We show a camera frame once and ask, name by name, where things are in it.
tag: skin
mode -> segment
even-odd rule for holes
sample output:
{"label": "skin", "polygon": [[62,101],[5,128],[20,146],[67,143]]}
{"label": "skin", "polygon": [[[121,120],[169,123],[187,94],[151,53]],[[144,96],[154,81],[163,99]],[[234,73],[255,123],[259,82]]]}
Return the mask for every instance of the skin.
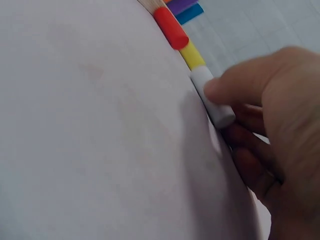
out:
{"label": "skin", "polygon": [[223,135],[271,214],[269,239],[320,239],[320,55],[286,47],[229,68],[204,93],[233,106],[237,121]]}

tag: finger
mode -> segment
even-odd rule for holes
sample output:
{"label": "finger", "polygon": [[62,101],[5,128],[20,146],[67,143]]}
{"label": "finger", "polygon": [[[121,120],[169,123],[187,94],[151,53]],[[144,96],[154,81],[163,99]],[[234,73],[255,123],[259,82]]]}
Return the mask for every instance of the finger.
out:
{"label": "finger", "polygon": [[217,104],[261,106],[264,89],[270,80],[278,78],[311,54],[303,48],[286,47],[271,55],[241,62],[225,71],[220,78],[209,81],[204,87],[204,94]]}
{"label": "finger", "polygon": [[266,71],[270,58],[269,55],[254,58],[230,67],[220,78],[206,83],[205,96],[217,104],[248,103],[260,106],[262,93],[270,79]]}
{"label": "finger", "polygon": [[252,132],[235,123],[223,131],[225,140],[233,146],[249,149],[260,160],[261,164],[281,183],[284,182],[284,171],[280,167],[271,146]]}
{"label": "finger", "polygon": [[281,197],[281,185],[246,148],[233,152],[234,164],[243,182],[254,192],[270,213],[277,208]]}
{"label": "finger", "polygon": [[250,132],[267,136],[261,107],[242,105],[233,107],[236,120]]}

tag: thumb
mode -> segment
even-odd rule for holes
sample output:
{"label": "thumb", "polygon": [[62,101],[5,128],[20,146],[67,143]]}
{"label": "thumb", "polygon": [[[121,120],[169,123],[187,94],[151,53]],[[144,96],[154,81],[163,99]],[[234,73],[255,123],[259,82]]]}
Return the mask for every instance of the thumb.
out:
{"label": "thumb", "polygon": [[261,106],[262,93],[275,68],[270,58],[263,56],[232,66],[221,77],[205,84],[205,96],[217,104]]}
{"label": "thumb", "polygon": [[217,104],[261,106],[263,92],[270,80],[300,61],[301,55],[308,54],[300,47],[285,47],[271,55],[244,61],[229,68],[221,77],[207,82],[204,94]]}

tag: white surface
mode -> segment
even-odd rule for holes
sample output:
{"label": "white surface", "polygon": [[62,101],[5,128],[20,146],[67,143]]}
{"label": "white surface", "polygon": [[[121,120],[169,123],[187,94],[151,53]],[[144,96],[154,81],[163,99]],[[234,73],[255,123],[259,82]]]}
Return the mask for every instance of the white surface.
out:
{"label": "white surface", "polygon": [[0,34],[2,240],[259,238],[187,66],[136,0],[3,0]]}
{"label": "white surface", "polygon": [[214,78],[207,66],[198,66],[191,71],[191,81],[201,97],[208,115],[217,129],[223,129],[230,126],[235,120],[236,115],[230,106],[216,105],[210,102],[204,94],[206,82]]}

